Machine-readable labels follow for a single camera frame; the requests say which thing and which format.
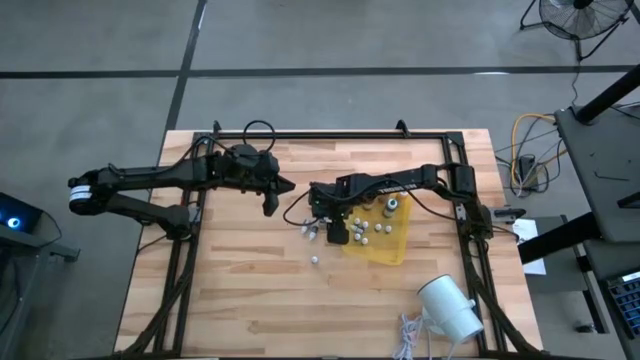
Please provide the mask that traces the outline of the black aluminium table frame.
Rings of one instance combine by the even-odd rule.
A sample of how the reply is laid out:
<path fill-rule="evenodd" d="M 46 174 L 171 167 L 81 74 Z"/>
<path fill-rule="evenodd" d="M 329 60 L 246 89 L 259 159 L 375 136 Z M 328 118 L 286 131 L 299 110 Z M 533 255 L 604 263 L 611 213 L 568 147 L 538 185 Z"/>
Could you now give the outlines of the black aluminium table frame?
<path fill-rule="evenodd" d="M 312 181 L 458 161 L 476 172 L 481 201 L 504 202 L 489 133 L 472 130 L 285 131 L 271 145 L 294 191 L 270 218 L 253 195 L 207 195 L 193 282 L 147 353 L 184 357 L 388 357 L 401 316 L 415 316 L 418 289 L 443 274 L 465 281 L 452 205 L 422 191 L 406 257 L 397 266 L 345 254 L 298 228 Z M 319 258 L 318 264 L 311 257 Z"/>

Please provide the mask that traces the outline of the black pole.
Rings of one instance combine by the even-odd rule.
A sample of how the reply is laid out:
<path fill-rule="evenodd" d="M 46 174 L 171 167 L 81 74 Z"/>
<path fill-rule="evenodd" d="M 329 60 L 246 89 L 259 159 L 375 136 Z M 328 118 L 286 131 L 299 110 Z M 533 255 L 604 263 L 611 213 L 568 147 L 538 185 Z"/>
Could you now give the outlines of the black pole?
<path fill-rule="evenodd" d="M 640 86 L 640 64 L 636 65 L 593 100 L 581 107 L 575 113 L 575 119 L 583 125 L 590 125 L 596 117 L 613 106 L 617 101 L 627 96 L 638 86 Z"/>

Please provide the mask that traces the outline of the white cylindrical lamp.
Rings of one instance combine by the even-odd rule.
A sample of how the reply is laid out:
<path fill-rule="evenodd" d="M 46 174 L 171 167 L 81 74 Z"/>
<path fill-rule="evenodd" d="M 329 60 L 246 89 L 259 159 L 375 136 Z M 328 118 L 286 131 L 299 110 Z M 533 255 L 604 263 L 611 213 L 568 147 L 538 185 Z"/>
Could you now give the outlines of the white cylindrical lamp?
<path fill-rule="evenodd" d="M 461 291 L 449 274 L 427 282 L 417 295 L 426 328 L 445 336 L 451 343 L 468 342 L 484 331 L 483 323 L 474 312 L 476 302 Z"/>

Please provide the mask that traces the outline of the keyboard with coloured keys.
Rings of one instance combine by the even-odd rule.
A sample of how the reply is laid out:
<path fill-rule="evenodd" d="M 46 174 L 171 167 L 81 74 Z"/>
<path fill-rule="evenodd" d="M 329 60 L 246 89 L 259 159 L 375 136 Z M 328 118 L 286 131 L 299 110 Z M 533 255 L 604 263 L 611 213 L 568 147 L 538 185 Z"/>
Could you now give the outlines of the keyboard with coloured keys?
<path fill-rule="evenodd" d="M 640 337 L 640 271 L 607 279 L 605 283 L 625 334 L 629 339 Z"/>

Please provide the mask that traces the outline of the grey cart top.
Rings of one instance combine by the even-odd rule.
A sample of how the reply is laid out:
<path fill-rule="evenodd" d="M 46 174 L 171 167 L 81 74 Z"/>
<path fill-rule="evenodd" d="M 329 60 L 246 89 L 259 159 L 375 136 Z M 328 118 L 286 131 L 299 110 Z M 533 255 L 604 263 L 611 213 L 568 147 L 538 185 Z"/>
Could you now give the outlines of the grey cart top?
<path fill-rule="evenodd" d="M 631 208 L 619 202 L 640 194 L 640 120 L 608 109 L 584 125 L 576 113 L 554 113 L 591 213 L 605 240 L 640 242 L 640 200 Z"/>

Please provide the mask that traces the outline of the black floor fan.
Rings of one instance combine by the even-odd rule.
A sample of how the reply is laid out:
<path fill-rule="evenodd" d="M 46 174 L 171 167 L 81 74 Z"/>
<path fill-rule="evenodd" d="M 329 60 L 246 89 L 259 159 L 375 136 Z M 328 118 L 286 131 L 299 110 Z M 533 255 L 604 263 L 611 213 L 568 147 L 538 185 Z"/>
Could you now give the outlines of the black floor fan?
<path fill-rule="evenodd" d="M 570 41 L 580 63 L 628 21 L 634 5 L 635 0 L 531 0 L 519 30 L 542 27 Z"/>

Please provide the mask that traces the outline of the yellow translucent plastic bin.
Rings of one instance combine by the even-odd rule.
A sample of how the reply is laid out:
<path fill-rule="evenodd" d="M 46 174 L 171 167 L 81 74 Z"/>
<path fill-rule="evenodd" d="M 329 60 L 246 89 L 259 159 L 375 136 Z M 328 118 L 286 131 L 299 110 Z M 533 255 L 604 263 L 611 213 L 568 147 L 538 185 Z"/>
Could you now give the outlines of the yellow translucent plastic bin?
<path fill-rule="evenodd" d="M 391 218 L 386 218 L 383 216 L 383 210 L 389 198 L 395 198 L 399 206 Z M 342 246 L 342 250 L 346 254 L 360 257 L 370 262 L 390 266 L 400 265 L 404 261 L 406 253 L 412 199 L 407 192 L 400 192 L 381 196 L 374 201 L 375 205 L 371 210 L 365 210 L 362 207 L 363 205 L 357 206 L 345 220 L 346 228 L 349 231 L 349 242 Z M 353 224 L 353 220 L 356 217 L 361 219 L 359 225 Z M 362 228 L 361 224 L 364 221 L 368 221 L 369 227 L 364 229 L 361 236 L 362 238 L 368 238 L 369 242 L 363 246 L 360 243 L 361 240 L 354 240 L 355 233 L 351 230 L 351 226 L 355 225 Z M 376 224 L 382 225 L 381 231 L 375 231 Z M 385 233 L 385 226 L 387 225 L 392 226 L 391 233 Z"/>

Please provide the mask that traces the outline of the dark metal stand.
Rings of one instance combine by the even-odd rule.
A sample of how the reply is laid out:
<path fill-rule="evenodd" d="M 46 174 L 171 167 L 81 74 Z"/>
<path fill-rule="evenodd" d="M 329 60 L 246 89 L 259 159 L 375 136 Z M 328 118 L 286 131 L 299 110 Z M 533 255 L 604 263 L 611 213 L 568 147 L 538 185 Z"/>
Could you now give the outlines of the dark metal stand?
<path fill-rule="evenodd" d="M 75 262 L 80 249 L 0 226 L 0 360 L 16 348 L 51 256 Z"/>

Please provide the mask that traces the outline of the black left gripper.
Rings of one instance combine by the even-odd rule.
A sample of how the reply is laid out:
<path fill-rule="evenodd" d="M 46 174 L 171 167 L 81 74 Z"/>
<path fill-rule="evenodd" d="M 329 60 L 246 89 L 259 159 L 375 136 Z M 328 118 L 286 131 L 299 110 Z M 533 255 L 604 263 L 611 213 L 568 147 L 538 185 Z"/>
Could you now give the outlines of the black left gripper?
<path fill-rule="evenodd" d="M 270 151 L 262 150 L 256 154 L 243 155 L 240 159 L 250 168 L 256 179 L 264 182 L 276 194 L 291 192 L 295 189 L 294 182 L 279 175 L 279 162 Z"/>

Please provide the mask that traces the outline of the computer with blue light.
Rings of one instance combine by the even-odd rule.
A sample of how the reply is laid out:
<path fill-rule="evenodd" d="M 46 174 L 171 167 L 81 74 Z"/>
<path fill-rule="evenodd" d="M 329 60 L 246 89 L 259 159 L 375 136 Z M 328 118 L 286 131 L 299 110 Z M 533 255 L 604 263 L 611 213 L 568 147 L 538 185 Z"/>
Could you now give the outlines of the computer with blue light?
<path fill-rule="evenodd" d="M 10 230 L 32 234 L 43 211 L 0 192 L 0 225 Z"/>

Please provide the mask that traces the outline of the black power adapter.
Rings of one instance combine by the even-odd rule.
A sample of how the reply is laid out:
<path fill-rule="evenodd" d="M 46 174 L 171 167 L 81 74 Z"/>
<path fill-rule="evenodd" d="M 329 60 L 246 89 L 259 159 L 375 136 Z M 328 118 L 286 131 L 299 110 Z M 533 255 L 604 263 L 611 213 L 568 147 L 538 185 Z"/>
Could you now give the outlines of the black power adapter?
<path fill-rule="evenodd" d="M 517 175 L 523 190 L 529 191 L 538 185 L 537 162 L 534 155 L 525 154 L 518 158 Z"/>

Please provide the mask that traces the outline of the black cart beam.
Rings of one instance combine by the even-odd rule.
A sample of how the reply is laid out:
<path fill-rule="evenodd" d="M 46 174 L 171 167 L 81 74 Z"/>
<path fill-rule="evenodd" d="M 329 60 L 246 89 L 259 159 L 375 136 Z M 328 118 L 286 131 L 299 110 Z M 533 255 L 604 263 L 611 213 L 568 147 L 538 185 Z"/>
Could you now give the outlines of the black cart beam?
<path fill-rule="evenodd" d="M 593 213 L 577 217 L 518 246 L 521 262 L 527 264 L 586 240 L 600 239 L 601 231 Z"/>

